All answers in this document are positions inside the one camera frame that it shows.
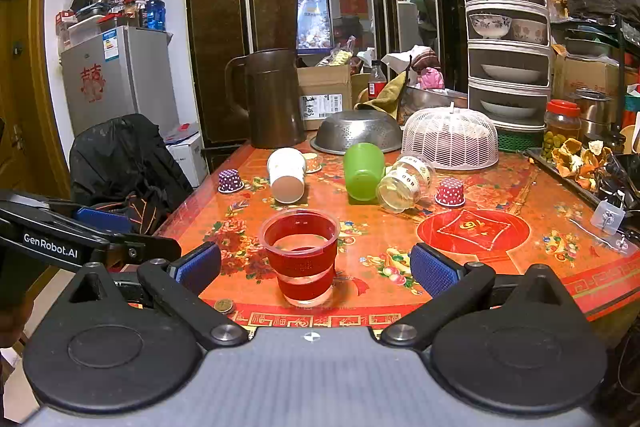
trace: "stainless steel colander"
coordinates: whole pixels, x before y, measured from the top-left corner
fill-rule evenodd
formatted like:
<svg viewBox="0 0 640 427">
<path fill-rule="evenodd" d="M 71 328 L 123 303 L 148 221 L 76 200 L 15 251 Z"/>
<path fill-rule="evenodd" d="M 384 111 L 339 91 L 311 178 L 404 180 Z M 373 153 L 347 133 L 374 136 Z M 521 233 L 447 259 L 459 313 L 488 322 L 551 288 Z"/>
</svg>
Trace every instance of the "stainless steel colander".
<svg viewBox="0 0 640 427">
<path fill-rule="evenodd" d="M 402 131 L 386 112 L 375 109 L 342 111 L 324 119 L 311 139 L 311 147 L 342 155 L 352 145 L 363 142 L 376 145 L 382 152 L 396 151 L 402 147 Z"/>
</svg>

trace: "table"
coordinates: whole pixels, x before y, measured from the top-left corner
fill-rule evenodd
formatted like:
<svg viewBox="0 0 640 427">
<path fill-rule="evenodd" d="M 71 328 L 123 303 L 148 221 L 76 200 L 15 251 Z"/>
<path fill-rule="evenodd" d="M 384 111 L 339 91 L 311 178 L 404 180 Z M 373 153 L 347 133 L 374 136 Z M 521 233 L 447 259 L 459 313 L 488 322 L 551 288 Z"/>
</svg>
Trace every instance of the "table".
<svg viewBox="0 0 640 427">
<path fill-rule="evenodd" d="M 315 152 L 308 141 L 296 148 Z M 590 207 L 523 155 L 500 153 L 491 168 L 456 173 L 465 182 L 462 209 L 439 206 L 430 194 L 424 206 L 394 215 L 376 204 L 350 201 L 342 157 L 322 153 L 322 170 L 306 176 L 303 199 L 280 204 L 267 179 L 270 153 L 243 145 L 218 171 L 238 169 L 245 188 L 220 194 L 214 172 L 158 232 L 176 239 L 184 253 L 203 241 L 217 241 L 222 271 L 200 297 L 212 305 L 233 299 L 230 318 L 249 329 L 359 325 L 381 330 L 430 299 L 409 269 L 408 254 L 419 241 L 460 264 L 480 260 L 498 273 L 522 274 L 531 264 L 548 264 L 590 320 L 640 297 L 640 251 L 623 257 L 598 243 L 590 235 L 598 234 L 589 223 Z M 386 154 L 386 163 L 397 157 L 398 152 Z M 449 175 L 439 172 L 432 191 Z M 341 225 L 332 298 L 314 309 L 295 308 L 283 298 L 257 241 L 265 219 L 297 206 L 324 210 Z"/>
</svg>

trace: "person's hand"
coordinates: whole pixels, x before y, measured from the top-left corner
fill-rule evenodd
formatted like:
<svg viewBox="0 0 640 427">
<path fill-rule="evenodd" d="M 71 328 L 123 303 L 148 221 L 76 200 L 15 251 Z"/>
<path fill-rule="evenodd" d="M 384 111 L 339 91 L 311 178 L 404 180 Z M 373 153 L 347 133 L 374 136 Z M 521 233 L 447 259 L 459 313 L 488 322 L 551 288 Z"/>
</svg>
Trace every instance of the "person's hand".
<svg viewBox="0 0 640 427">
<path fill-rule="evenodd" d="M 0 309 L 0 347 L 13 346 L 33 311 L 33 301 L 26 300 L 19 306 Z"/>
</svg>

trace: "floral bowl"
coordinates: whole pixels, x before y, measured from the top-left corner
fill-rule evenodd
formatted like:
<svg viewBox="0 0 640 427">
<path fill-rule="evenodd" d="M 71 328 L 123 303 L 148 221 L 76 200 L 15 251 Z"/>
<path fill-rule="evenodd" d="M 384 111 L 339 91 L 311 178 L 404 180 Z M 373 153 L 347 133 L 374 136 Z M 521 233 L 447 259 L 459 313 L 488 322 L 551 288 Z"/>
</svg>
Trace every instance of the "floral bowl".
<svg viewBox="0 0 640 427">
<path fill-rule="evenodd" d="M 511 17 L 491 15 L 489 13 L 474 13 L 469 16 L 476 32 L 485 39 L 501 39 L 511 28 Z"/>
<path fill-rule="evenodd" d="M 513 20 L 513 38 L 522 42 L 546 44 L 546 24 L 526 19 Z"/>
</svg>

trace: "white paper cup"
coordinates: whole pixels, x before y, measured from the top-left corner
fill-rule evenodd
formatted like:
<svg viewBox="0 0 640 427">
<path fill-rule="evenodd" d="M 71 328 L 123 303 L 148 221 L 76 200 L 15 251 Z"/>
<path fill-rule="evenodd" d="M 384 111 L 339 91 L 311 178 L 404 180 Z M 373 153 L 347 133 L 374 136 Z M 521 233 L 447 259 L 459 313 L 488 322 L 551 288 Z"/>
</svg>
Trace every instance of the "white paper cup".
<svg viewBox="0 0 640 427">
<path fill-rule="evenodd" d="M 267 161 L 271 193 L 276 201 L 291 204 L 305 193 L 306 161 L 296 149 L 278 149 Z"/>
</svg>

